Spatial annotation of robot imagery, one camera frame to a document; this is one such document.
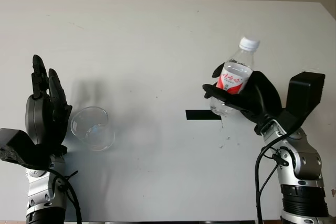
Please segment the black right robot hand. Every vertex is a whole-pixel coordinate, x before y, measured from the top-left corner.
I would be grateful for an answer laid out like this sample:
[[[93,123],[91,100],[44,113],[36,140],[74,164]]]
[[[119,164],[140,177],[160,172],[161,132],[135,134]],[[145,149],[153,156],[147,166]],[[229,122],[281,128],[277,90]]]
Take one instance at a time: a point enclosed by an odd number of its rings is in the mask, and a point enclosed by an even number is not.
[[[281,99],[274,85],[260,71],[253,71],[244,89],[238,94],[229,94],[215,84],[202,85],[204,98],[216,98],[226,106],[238,110],[256,124],[254,131],[261,135],[261,128],[282,112]]]

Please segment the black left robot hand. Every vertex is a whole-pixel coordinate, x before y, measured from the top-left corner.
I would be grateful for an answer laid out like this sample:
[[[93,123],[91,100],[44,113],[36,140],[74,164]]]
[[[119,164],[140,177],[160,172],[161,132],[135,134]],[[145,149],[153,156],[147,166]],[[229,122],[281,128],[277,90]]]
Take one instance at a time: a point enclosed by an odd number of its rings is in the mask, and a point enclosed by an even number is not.
[[[67,148],[62,143],[72,106],[67,103],[56,71],[52,68],[47,71],[38,55],[33,55],[33,70],[33,94],[26,103],[26,131],[36,145],[51,153],[66,154]]]

